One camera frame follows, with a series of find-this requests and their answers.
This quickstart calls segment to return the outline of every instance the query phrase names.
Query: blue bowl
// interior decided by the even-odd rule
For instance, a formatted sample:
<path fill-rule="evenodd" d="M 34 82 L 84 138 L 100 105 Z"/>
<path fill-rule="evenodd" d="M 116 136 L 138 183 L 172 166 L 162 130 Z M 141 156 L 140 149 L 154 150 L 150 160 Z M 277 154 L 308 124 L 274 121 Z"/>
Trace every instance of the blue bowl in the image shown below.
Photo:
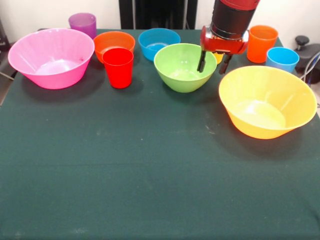
<path fill-rule="evenodd" d="M 157 52 L 165 46 L 179 44 L 180 36 L 170 29 L 152 28 L 139 36 L 139 44 L 146 59 L 154 61 Z"/>

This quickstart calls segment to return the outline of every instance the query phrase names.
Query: green bowl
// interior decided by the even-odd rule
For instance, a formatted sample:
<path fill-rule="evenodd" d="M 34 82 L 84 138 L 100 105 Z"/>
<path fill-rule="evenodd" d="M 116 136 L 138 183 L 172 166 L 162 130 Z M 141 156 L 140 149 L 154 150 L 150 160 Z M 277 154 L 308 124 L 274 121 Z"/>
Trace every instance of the green bowl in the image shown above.
<path fill-rule="evenodd" d="M 190 93 L 205 84 L 217 68 L 217 59 L 212 52 L 205 56 L 203 72 L 197 67 L 201 47 L 190 43 L 177 43 L 162 48 L 154 57 L 154 65 L 162 80 L 172 90 Z"/>

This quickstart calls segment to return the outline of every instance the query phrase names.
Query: yellow object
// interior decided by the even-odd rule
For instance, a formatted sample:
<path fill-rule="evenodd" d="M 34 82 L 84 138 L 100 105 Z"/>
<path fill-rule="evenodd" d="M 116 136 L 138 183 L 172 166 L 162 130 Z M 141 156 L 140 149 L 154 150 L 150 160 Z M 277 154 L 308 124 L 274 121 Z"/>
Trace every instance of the yellow object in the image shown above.
<path fill-rule="evenodd" d="M 221 63 L 222 59 L 224 58 L 224 54 L 223 54 L 223 53 L 222 53 L 222 54 L 214 53 L 213 55 L 214 55 L 215 58 L 216 58 L 216 64 Z"/>
<path fill-rule="evenodd" d="M 245 66 L 228 73 L 220 99 L 233 124 L 257 139 L 274 139 L 307 124 L 317 112 L 313 91 L 278 68 Z"/>

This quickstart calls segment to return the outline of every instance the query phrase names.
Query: cup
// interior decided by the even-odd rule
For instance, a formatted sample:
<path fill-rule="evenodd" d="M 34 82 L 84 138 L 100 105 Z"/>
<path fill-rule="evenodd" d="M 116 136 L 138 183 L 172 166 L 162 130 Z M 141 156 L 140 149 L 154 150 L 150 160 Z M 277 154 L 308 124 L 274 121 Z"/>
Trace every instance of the cup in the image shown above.
<path fill-rule="evenodd" d="M 95 15 L 81 12 L 69 17 L 69 24 L 72 29 L 81 31 L 94 39 L 97 35 L 97 21 Z"/>
<path fill-rule="evenodd" d="M 292 73 L 299 62 L 299 55 L 286 47 L 273 47 L 267 52 L 265 65 Z"/>
<path fill-rule="evenodd" d="M 102 55 L 110 85 L 116 89 L 127 88 L 132 82 L 134 54 L 126 48 L 112 48 Z"/>
<path fill-rule="evenodd" d="M 219 64 L 219 63 L 221 63 L 221 61 L 222 61 L 222 59 L 224 58 L 224 53 L 214 53 L 213 54 L 214 56 L 215 56 L 215 58 L 216 58 L 216 64 Z"/>
<path fill-rule="evenodd" d="M 278 32 L 270 26 L 257 25 L 249 30 L 249 42 L 247 58 L 256 64 L 262 64 L 267 60 L 267 51 L 277 41 Z"/>

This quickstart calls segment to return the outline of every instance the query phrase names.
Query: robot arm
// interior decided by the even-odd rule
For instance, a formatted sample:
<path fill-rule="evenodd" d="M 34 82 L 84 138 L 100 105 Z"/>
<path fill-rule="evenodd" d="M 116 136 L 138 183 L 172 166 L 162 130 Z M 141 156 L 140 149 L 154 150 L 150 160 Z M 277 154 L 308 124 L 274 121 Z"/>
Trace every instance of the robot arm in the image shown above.
<path fill-rule="evenodd" d="M 248 45 L 248 26 L 260 0 L 215 0 L 210 26 L 201 31 L 201 57 L 197 70 L 205 67 L 206 52 L 226 54 L 220 68 L 224 74 L 234 54 L 242 54 Z"/>

